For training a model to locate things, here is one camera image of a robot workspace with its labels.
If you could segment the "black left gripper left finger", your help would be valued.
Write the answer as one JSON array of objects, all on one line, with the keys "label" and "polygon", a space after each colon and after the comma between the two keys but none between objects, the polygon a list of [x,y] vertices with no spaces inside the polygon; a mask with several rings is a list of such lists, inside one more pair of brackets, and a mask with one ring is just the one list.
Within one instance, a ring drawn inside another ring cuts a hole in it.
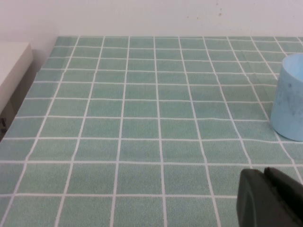
[{"label": "black left gripper left finger", "polygon": [[240,227],[301,227],[284,209],[264,171],[243,169],[236,210]]}]

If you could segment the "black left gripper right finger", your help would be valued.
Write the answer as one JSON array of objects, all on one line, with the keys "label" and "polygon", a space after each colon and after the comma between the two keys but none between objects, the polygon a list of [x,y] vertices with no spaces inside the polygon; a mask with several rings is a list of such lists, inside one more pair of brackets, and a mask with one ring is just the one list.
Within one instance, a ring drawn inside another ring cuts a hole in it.
[{"label": "black left gripper right finger", "polygon": [[303,185],[282,171],[267,167],[265,177],[272,184],[280,203],[295,221],[303,220]]}]

